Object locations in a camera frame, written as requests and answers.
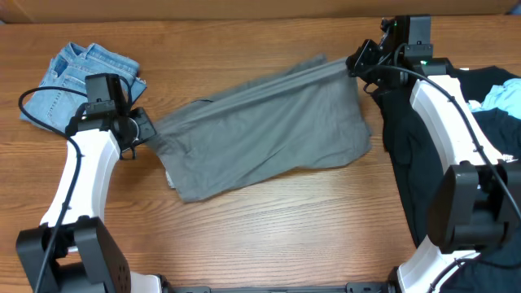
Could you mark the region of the grey cotton shorts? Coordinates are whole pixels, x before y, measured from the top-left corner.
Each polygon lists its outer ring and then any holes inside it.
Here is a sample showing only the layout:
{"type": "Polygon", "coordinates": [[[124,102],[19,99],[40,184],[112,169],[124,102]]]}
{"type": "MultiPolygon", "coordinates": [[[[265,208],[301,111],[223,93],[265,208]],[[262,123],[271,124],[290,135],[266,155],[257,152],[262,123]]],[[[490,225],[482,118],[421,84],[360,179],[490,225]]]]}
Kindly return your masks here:
{"type": "Polygon", "coordinates": [[[148,145],[186,202],[295,168],[342,167],[371,148],[357,80],[325,55],[188,103],[155,129],[148,145]]]}

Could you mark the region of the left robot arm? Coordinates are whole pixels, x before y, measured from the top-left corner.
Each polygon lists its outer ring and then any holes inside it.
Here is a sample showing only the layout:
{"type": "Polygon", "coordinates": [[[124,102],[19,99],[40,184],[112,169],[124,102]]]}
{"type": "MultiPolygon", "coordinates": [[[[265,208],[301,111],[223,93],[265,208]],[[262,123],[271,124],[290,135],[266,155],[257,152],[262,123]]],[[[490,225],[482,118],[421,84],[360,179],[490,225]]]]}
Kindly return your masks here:
{"type": "Polygon", "coordinates": [[[126,151],[155,136],[123,77],[85,79],[86,101],[57,134],[67,141],[58,190],[38,227],[15,248],[36,292],[167,292],[160,275],[135,273],[103,223],[112,171],[126,151]]]}

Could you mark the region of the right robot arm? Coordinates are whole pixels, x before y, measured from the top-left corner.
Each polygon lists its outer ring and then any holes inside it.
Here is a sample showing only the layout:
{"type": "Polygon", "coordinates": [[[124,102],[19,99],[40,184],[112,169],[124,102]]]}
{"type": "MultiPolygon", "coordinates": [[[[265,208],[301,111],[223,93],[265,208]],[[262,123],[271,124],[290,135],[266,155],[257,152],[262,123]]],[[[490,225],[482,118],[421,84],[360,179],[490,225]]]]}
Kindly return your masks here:
{"type": "Polygon", "coordinates": [[[373,87],[415,253],[385,282],[349,292],[516,292],[520,288],[520,165],[488,140],[460,72],[433,55],[431,19],[381,22],[380,41],[348,57],[373,87]]]}

